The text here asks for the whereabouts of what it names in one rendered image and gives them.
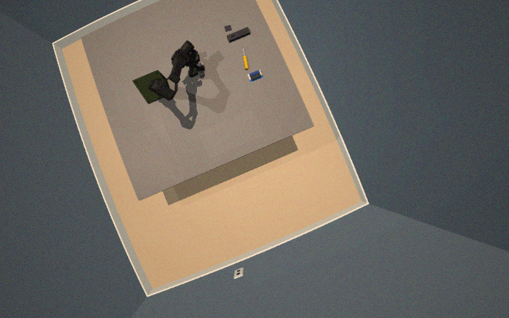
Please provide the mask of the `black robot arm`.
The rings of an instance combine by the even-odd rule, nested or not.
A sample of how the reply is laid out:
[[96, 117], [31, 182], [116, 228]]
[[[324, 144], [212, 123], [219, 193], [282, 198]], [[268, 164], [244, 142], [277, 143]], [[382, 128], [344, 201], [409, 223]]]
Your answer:
[[[198, 51], [193, 49], [194, 45], [187, 40], [180, 49], [176, 50], [171, 57], [173, 68], [168, 79], [163, 81], [160, 78], [151, 80], [151, 83], [149, 83], [148, 86], [149, 90], [155, 92], [161, 97], [164, 97], [168, 101], [172, 100], [178, 91], [178, 83], [180, 81], [182, 68], [185, 67], [189, 59], [190, 64], [200, 62]], [[170, 80], [175, 83], [175, 90], [172, 91], [168, 86], [164, 85], [166, 80]]]

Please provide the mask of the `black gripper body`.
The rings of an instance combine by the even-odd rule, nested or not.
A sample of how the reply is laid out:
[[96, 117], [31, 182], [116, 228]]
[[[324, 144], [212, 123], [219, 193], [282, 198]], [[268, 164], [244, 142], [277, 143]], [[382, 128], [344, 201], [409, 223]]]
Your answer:
[[195, 64], [190, 64], [189, 63], [190, 59], [188, 60], [186, 66], [189, 66], [190, 67], [190, 70], [188, 71], [188, 75], [189, 77], [195, 77], [197, 76], [199, 73], [198, 73], [198, 70], [196, 68], [196, 65]]

